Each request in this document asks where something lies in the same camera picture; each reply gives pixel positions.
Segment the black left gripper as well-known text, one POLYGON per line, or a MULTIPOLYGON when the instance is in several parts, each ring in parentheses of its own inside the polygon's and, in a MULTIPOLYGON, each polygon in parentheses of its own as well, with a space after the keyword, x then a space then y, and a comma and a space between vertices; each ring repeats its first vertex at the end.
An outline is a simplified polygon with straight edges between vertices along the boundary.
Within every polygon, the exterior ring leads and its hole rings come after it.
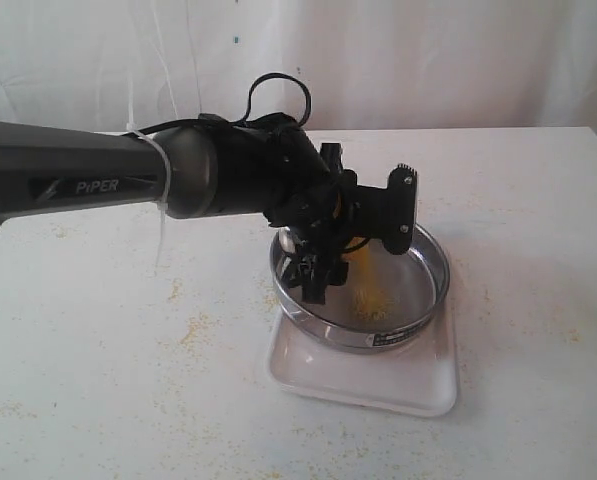
MULTIPOLYGON (((295 184, 277 203, 263 211, 273 228, 289 227, 303 241, 302 250, 358 250, 368 238, 352 233, 357 176, 342 165, 342 145, 323 143, 318 157, 327 171, 315 173, 307 183, 295 184)), ((302 300, 324 305, 329 286, 343 286, 349 264, 341 256, 284 253, 279 267, 280 282, 300 287, 302 300)))

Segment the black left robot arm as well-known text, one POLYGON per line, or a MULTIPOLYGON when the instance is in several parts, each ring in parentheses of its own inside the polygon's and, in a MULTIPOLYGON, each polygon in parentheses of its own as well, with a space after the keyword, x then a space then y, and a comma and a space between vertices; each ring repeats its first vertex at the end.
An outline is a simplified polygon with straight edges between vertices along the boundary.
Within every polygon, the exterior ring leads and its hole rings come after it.
POLYGON ((174 219, 260 213, 294 232, 288 283, 321 304, 349 274, 352 232, 337 173, 284 113, 236 122, 204 115, 121 135, 0 122, 0 227, 143 202, 174 219))

